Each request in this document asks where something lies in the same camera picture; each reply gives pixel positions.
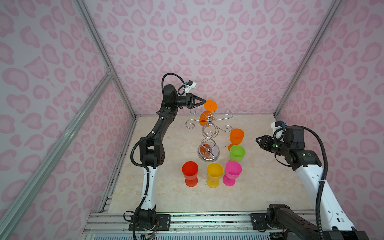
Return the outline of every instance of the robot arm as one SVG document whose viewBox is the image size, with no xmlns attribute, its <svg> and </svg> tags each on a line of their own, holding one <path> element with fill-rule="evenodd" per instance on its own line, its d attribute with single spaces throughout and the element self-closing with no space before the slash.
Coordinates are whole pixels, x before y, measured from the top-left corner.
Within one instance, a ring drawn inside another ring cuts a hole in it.
<svg viewBox="0 0 384 240">
<path fill-rule="evenodd" d="M 321 162 L 314 151 L 305 150 L 304 129 L 285 126 L 284 141 L 264 135 L 256 138 L 259 146 L 278 156 L 284 156 L 305 186 L 313 207 L 323 174 Z M 320 216 L 325 239 L 368 239 L 363 231 L 357 231 L 342 210 L 326 180 L 321 197 Z M 302 240 L 319 239 L 318 227 L 296 215 L 288 206 L 271 204 L 267 209 L 267 224 L 274 228 L 283 224 Z"/>
<path fill-rule="evenodd" d="M 164 163 L 165 152 L 162 140 L 164 135 L 177 115 L 178 108 L 192 108 L 205 103 L 205 100 L 187 93 L 186 96 L 178 96 L 175 87 L 171 84 L 164 86 L 163 101 L 160 110 L 157 111 L 159 119 L 157 120 L 152 131 L 146 136 L 141 137 L 140 141 L 135 145 L 140 148 L 141 164 L 134 162 L 133 152 L 131 152 L 131 161 L 134 165 L 143 167 L 144 181 L 141 195 L 141 203 L 136 209 L 134 215 L 134 225 L 138 224 L 143 228 L 151 229 L 155 225 L 156 220 L 156 199 L 155 187 L 156 175 L 159 166 Z"/>
</svg>

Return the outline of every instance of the spiral metal stand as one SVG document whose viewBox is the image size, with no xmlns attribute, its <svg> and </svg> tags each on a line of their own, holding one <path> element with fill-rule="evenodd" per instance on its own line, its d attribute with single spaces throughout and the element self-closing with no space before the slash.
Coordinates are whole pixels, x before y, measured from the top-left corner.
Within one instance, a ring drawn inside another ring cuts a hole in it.
<svg viewBox="0 0 384 240">
<path fill-rule="evenodd" d="M 216 142 L 213 138 L 215 138 L 218 135 L 219 130 L 224 131 L 224 132 L 230 132 L 232 131 L 232 126 L 231 125 L 225 125 L 225 129 L 222 129 L 218 126 L 216 126 L 216 121 L 219 120 L 225 120 L 225 119 L 230 119 L 233 117 L 233 113 L 230 111 L 224 112 L 224 114 L 228 117 L 226 118 L 221 118 L 221 119 L 215 119 L 214 114 L 215 112 L 211 113 L 209 112 L 207 115 L 199 108 L 199 107 L 192 107 L 189 109 L 189 112 L 191 114 L 196 114 L 196 108 L 200 110 L 202 115 L 204 115 L 204 120 L 196 120 L 196 119 L 188 119 L 185 122 L 185 126 L 189 129 L 192 129 L 195 127 L 195 124 L 191 121 L 197 121 L 197 122 L 204 122 L 203 128 L 202 128 L 202 135 L 204 136 L 204 139 L 201 141 L 201 145 L 197 148 L 197 153 L 198 156 L 201 160 L 204 162 L 214 162 L 218 159 L 220 155 L 220 150 L 218 146 L 216 145 Z M 213 126 L 214 131 L 208 131 L 206 130 L 207 127 Z"/>
</svg>

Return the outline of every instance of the green plastic cup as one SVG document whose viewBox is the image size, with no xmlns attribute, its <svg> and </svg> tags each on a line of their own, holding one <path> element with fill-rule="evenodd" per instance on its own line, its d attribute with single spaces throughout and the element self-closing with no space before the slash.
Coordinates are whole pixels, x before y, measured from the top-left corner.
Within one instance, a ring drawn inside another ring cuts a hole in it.
<svg viewBox="0 0 384 240">
<path fill-rule="evenodd" d="M 240 145 L 233 145 L 229 151 L 232 161 L 241 162 L 245 156 L 245 149 Z"/>
</svg>

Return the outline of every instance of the black mounting plate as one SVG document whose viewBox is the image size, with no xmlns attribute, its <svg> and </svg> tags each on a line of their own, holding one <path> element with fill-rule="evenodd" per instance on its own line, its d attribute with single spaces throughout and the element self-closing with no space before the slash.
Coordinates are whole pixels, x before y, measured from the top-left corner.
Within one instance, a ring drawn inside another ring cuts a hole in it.
<svg viewBox="0 0 384 240">
<path fill-rule="evenodd" d="M 159 222 L 158 231 L 169 231 L 169 226 L 170 226 L 170 215 L 169 214 L 156 214 L 156 221 Z M 132 231 L 132 227 L 133 227 L 133 217 L 131 217 L 131 220 L 129 222 L 128 230 Z M 136 226 L 135 231 L 153 231 L 153 230 L 146 230 L 141 226 Z"/>
<path fill-rule="evenodd" d="M 268 227 L 266 221 L 265 221 L 265 214 L 250 214 L 251 215 L 251 223 L 253 230 L 257 230 L 260 232 L 264 229 L 271 230 L 270 227 Z"/>
</svg>

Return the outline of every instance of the pink plastic cup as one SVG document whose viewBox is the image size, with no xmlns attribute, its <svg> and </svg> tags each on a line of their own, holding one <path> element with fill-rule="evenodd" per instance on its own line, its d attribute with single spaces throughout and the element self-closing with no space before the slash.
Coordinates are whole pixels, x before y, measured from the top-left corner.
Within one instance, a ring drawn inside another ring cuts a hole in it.
<svg viewBox="0 0 384 240">
<path fill-rule="evenodd" d="M 223 183 L 232 187 L 236 184 L 236 178 L 238 178 L 242 172 L 243 168 L 241 164 L 237 161 L 229 161 L 225 165 L 225 176 L 223 177 Z"/>
</svg>

